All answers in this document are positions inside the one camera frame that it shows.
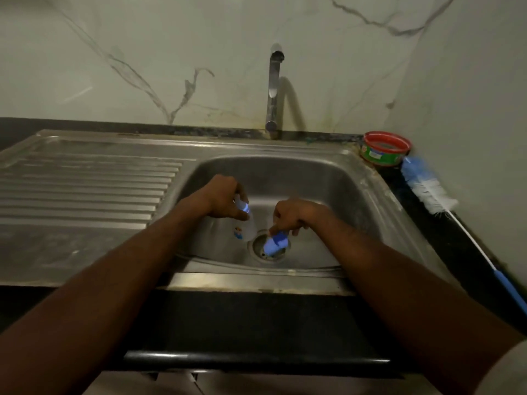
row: hand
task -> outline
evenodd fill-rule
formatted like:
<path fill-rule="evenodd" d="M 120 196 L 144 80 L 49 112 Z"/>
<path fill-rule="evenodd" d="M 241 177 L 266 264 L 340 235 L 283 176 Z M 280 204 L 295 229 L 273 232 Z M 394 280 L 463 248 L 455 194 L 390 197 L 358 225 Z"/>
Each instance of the hand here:
<path fill-rule="evenodd" d="M 204 187 L 192 194 L 189 199 L 201 205 L 204 214 L 212 218 L 234 218 L 248 220 L 247 213 L 234 205 L 234 196 L 239 194 L 242 201 L 249 203 L 242 185 L 233 177 L 216 175 Z"/>
<path fill-rule="evenodd" d="M 294 236 L 298 235 L 301 227 L 309 228 L 320 208 L 324 208 L 324 206 L 300 198 L 280 201 L 274 208 L 274 225 L 269 229 L 269 235 L 273 236 L 280 231 L 289 230 L 293 230 Z"/>

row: backsplash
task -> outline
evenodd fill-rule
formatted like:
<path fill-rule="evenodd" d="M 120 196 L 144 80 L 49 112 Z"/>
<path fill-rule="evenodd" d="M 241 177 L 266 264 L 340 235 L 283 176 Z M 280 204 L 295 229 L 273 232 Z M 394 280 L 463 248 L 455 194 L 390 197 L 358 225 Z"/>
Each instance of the backsplash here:
<path fill-rule="evenodd" d="M 421 33 L 453 0 L 0 0 L 0 115 L 381 129 Z"/>

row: forearm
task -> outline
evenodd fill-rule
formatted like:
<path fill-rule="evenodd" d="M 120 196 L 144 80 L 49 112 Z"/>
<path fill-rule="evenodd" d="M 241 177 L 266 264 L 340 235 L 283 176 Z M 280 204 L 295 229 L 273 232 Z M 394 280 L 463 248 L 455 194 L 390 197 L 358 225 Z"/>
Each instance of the forearm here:
<path fill-rule="evenodd" d="M 429 379 L 471 393 L 523 336 L 424 266 L 319 208 L 307 222 Z"/>
<path fill-rule="evenodd" d="M 180 240 L 201 216 L 203 211 L 182 200 L 3 333 L 0 392 L 29 393 L 38 383 L 42 393 L 65 393 L 87 372 L 96 371 L 130 327 Z M 32 380 L 25 380 L 21 372 Z"/>

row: black countertop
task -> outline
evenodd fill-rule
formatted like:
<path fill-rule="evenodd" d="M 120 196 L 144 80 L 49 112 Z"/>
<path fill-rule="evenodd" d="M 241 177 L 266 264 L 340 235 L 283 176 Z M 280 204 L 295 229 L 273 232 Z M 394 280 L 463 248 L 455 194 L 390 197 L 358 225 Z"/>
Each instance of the black countertop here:
<path fill-rule="evenodd" d="M 254 130 L 0 118 L 0 149 L 42 129 L 262 138 Z M 360 136 L 286 132 L 284 139 Z M 469 295 L 527 332 L 527 318 L 455 223 L 431 216 L 397 168 L 379 173 Z M 51 291 L 0 286 L 0 330 Z M 415 365 L 360 297 L 155 290 L 108 369 L 397 377 Z"/>

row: red lid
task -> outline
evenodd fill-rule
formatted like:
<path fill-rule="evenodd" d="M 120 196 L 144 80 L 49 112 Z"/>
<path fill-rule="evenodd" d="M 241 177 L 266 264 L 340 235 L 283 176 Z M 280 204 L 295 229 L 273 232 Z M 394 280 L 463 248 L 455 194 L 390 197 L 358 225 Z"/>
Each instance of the red lid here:
<path fill-rule="evenodd" d="M 373 149 L 389 154 L 405 154 L 412 148 L 409 140 L 390 132 L 367 132 L 364 142 Z"/>

